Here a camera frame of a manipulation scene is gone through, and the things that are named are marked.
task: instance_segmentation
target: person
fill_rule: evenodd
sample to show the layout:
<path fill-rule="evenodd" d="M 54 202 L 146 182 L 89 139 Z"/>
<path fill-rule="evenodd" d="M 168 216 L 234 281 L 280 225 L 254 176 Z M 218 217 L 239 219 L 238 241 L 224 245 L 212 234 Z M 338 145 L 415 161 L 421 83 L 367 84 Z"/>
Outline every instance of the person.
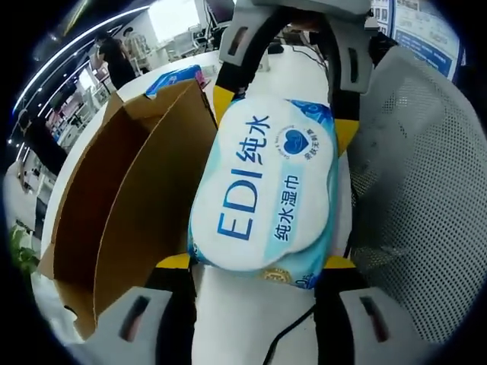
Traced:
<path fill-rule="evenodd" d="M 99 33 L 95 37 L 98 50 L 94 55 L 93 66 L 100 68 L 108 63 L 108 72 L 113 86 L 119 90 L 127 82 L 135 79 L 135 72 L 130 64 L 130 54 L 121 41 L 115 40 L 108 33 Z"/>
<path fill-rule="evenodd" d="M 130 56 L 137 60 L 140 71 L 147 74 L 150 71 L 147 54 L 150 53 L 151 49 L 147 45 L 145 36 L 136 33 L 132 27 L 125 29 L 123 36 L 125 37 L 123 44 L 129 51 Z"/>
<path fill-rule="evenodd" d="M 46 205 L 29 192 L 24 177 L 24 164 L 21 160 L 15 161 L 5 173 L 3 196 L 7 228 L 11 229 L 20 223 L 40 239 Z"/>
<path fill-rule="evenodd" d="M 23 109 L 18 116 L 18 126 L 24 135 L 26 145 L 51 173 L 58 176 L 68 154 L 54 140 L 46 127 L 46 120 L 37 116 L 32 117 Z"/>

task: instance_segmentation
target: white mesh chair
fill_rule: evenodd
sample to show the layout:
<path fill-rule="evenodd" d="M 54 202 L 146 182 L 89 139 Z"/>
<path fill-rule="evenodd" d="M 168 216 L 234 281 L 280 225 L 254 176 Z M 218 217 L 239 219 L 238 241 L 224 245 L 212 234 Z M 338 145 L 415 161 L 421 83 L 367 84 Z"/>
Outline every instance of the white mesh chair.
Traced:
<path fill-rule="evenodd" d="M 425 340 L 444 342 L 487 272 L 484 131 L 461 92 L 401 47 L 374 70 L 360 122 L 352 260 Z"/>

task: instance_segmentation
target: white table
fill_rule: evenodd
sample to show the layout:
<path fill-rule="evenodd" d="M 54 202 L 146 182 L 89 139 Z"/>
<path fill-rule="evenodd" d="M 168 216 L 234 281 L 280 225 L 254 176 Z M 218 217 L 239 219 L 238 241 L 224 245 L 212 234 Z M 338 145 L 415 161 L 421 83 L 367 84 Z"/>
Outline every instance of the white table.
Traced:
<path fill-rule="evenodd" d="M 316 56 L 304 47 L 311 57 Z M 170 63 L 122 87 L 118 94 L 127 101 L 142 94 L 163 73 L 190 65 L 218 65 L 217 52 Z M 248 94 L 274 94 L 328 105 L 328 82 L 324 70 L 305 55 L 285 47 L 281 55 L 269 56 L 270 71 L 258 72 Z M 205 88 L 213 104 L 215 80 Z M 62 193 L 78 159 L 100 128 L 107 105 L 102 106 L 81 133 L 58 175 L 47 208 L 42 238 L 43 250 L 52 238 L 54 220 Z M 334 246 L 338 254 L 346 245 L 352 226 L 350 180 L 346 155 L 339 160 L 340 202 Z M 314 304 L 312 290 L 274 284 L 258 279 L 236 278 L 214 268 L 202 269 L 197 302 L 198 322 L 193 341 L 193 364 L 262 363 L 273 338 Z M 273 364 L 300 365 L 317 362 L 314 321 L 308 318 L 285 336 L 277 347 Z"/>

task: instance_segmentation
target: poster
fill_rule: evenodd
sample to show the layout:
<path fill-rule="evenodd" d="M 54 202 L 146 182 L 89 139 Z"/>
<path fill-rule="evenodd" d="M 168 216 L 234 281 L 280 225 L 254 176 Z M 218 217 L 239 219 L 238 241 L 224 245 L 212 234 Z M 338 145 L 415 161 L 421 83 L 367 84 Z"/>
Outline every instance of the poster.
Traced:
<path fill-rule="evenodd" d="M 463 57 L 454 30 L 429 0 L 395 2 L 392 38 L 452 80 Z"/>
<path fill-rule="evenodd" d="M 379 23 L 379 31 L 390 37 L 395 0 L 371 0 L 372 12 Z"/>

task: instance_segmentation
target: cardboard box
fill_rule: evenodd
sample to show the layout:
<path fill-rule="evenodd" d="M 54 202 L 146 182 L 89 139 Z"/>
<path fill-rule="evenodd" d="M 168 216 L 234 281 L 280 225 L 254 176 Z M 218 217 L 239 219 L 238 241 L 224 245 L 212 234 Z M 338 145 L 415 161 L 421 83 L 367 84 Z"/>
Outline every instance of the cardboard box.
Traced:
<path fill-rule="evenodd" d="M 81 337 L 160 260 L 186 250 L 189 212 L 216 124 L 196 81 L 123 104 L 113 95 L 102 126 L 64 191 L 39 270 L 76 313 Z"/>

